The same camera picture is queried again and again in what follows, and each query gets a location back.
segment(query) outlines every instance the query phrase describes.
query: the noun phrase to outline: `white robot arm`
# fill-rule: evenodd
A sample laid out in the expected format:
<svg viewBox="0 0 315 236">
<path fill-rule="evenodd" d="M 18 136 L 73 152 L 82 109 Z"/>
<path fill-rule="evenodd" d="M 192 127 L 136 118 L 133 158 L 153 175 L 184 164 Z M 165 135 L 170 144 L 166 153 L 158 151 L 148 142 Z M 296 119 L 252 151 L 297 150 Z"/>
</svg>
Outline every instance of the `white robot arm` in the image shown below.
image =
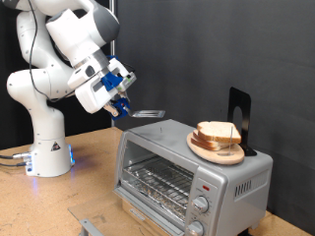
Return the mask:
<svg viewBox="0 0 315 236">
<path fill-rule="evenodd" d="M 82 18 L 78 19 L 67 9 L 46 24 L 60 51 L 75 69 L 68 86 L 76 91 L 88 112 L 95 113 L 104 107 L 114 120 L 121 118 L 127 114 L 123 106 L 129 108 L 124 92 L 136 81 L 136 76 L 117 59 L 108 61 L 100 50 L 117 37 L 118 20 L 94 0 L 78 0 L 77 4 L 87 11 Z M 123 97 L 113 105 L 110 100 L 118 93 Z"/>
<path fill-rule="evenodd" d="M 90 113 L 105 108 L 113 120 L 131 113 L 126 89 L 135 81 L 133 72 L 116 58 L 108 60 L 100 48 L 119 33 L 116 17 L 95 0 L 2 0 L 23 12 L 17 18 L 23 57 L 38 69 L 13 73 L 9 94 L 30 113 L 34 143 L 30 151 L 16 156 L 28 162 L 30 176 L 52 177 L 66 173 L 73 164 L 65 142 L 64 117 L 46 100 L 61 99 L 74 90 Z M 73 11 L 87 13 L 78 19 Z M 46 15 L 52 18 L 46 23 Z M 72 68 L 55 54 L 49 35 Z M 155 116 L 150 111 L 140 117 Z"/>
</svg>

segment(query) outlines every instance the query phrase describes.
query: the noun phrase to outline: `oven top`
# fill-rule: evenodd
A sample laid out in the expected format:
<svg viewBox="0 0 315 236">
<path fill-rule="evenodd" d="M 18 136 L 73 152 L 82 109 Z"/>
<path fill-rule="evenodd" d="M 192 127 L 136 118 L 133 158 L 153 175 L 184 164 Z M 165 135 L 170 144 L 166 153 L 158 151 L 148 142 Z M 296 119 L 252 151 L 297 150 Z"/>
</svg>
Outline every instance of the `oven top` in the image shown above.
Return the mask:
<svg viewBox="0 0 315 236">
<path fill-rule="evenodd" d="M 196 128 L 187 126 L 174 120 L 166 120 L 154 124 L 137 127 L 127 132 L 131 132 L 151 143 L 166 148 L 178 155 L 181 155 L 196 164 L 205 168 L 215 169 L 224 175 L 234 174 L 235 172 L 248 170 L 248 167 L 261 165 L 263 161 L 269 161 L 270 157 L 259 151 L 257 156 L 245 157 L 244 161 L 235 165 L 221 165 L 209 162 L 195 154 L 186 144 L 187 135 Z"/>
</svg>

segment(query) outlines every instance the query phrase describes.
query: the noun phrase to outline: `control panel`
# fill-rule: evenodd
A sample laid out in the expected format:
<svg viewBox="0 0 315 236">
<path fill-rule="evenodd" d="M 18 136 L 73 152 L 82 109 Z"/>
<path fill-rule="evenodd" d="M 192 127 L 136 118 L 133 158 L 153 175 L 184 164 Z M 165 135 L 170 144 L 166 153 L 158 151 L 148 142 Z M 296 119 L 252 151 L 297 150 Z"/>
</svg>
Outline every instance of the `control panel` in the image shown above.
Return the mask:
<svg viewBox="0 0 315 236">
<path fill-rule="evenodd" d="M 218 188 L 207 181 L 198 178 L 196 191 L 191 201 L 192 212 L 187 231 L 190 236 L 203 236 L 212 220 Z"/>
</svg>

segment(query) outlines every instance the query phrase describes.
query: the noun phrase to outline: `oven rack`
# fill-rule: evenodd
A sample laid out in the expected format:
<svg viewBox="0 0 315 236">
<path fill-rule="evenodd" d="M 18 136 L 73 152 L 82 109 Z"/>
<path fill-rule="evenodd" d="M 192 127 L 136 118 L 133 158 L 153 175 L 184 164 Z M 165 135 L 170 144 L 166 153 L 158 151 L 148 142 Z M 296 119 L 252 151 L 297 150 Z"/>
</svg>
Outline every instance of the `oven rack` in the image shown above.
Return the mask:
<svg viewBox="0 0 315 236">
<path fill-rule="evenodd" d="M 193 173 L 158 156 L 124 169 L 135 178 L 129 182 L 184 220 Z"/>
</svg>

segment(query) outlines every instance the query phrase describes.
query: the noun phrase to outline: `cable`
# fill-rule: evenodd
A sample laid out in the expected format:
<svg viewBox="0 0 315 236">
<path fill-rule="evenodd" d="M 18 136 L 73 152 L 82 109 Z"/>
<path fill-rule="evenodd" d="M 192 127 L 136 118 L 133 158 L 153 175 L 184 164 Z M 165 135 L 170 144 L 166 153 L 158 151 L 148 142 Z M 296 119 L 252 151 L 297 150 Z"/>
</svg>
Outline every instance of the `cable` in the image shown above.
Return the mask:
<svg viewBox="0 0 315 236">
<path fill-rule="evenodd" d="M 131 68 L 131 69 L 132 69 L 132 71 L 131 71 L 131 72 L 133 72 L 133 73 L 135 73 L 135 72 L 136 72 L 136 69 L 135 69 L 135 68 L 133 68 L 132 66 L 128 65 L 127 63 L 124 63 L 124 62 L 120 62 L 120 63 L 121 63 L 121 64 L 123 64 L 124 66 L 127 66 L 127 67 Z"/>
<path fill-rule="evenodd" d="M 13 156 L 9 156 L 9 155 L 0 155 L 0 158 L 2 158 L 2 159 L 13 159 Z"/>
<path fill-rule="evenodd" d="M 115 58 L 115 56 L 106 56 L 107 58 Z M 131 68 L 132 69 L 132 71 L 131 72 L 133 72 L 133 73 L 135 73 L 136 72 L 136 69 L 133 67 L 133 66 L 131 66 L 131 65 L 129 65 L 129 64 L 127 64 L 127 63 L 124 63 L 124 62 L 122 62 L 122 61 L 120 61 L 120 63 L 121 64 L 123 64 L 124 66 L 127 66 L 127 67 L 129 67 L 129 68 Z"/>
<path fill-rule="evenodd" d="M 15 164 L 15 165 L 7 165 L 7 164 L 2 164 L 2 163 L 0 163 L 0 165 L 2 165 L 2 166 L 8 166 L 8 167 L 20 167 L 20 166 L 26 166 L 27 163 L 26 163 L 26 162 L 20 162 L 20 163 Z"/>
<path fill-rule="evenodd" d="M 32 83 L 32 86 L 35 88 L 35 90 L 36 90 L 37 92 L 39 92 L 40 94 L 44 95 L 44 96 L 47 98 L 47 100 L 49 100 L 50 102 L 57 102 L 57 101 L 62 100 L 62 99 L 65 98 L 65 97 L 67 97 L 68 95 L 72 94 L 72 93 L 75 92 L 75 91 L 73 90 L 73 91 L 71 91 L 71 92 L 65 94 L 64 96 L 62 96 L 62 97 L 60 97 L 60 98 L 58 98 L 58 99 L 50 99 L 46 93 L 40 91 L 40 90 L 36 87 L 36 85 L 35 85 L 35 83 L 34 83 L 34 81 L 33 81 L 33 77 L 32 77 L 32 49 L 33 49 L 33 45 L 34 45 L 35 40 L 36 40 L 36 37 L 37 37 L 38 25 L 37 25 L 36 15 L 35 15 L 35 13 L 33 12 L 31 0 L 29 0 L 29 4 L 30 4 L 30 7 L 31 7 L 31 12 L 32 12 L 33 19 L 34 19 L 34 21 L 35 21 L 35 35 L 33 36 L 32 44 L 31 44 L 31 53 L 30 53 L 30 74 L 31 74 L 31 83 Z"/>
</svg>

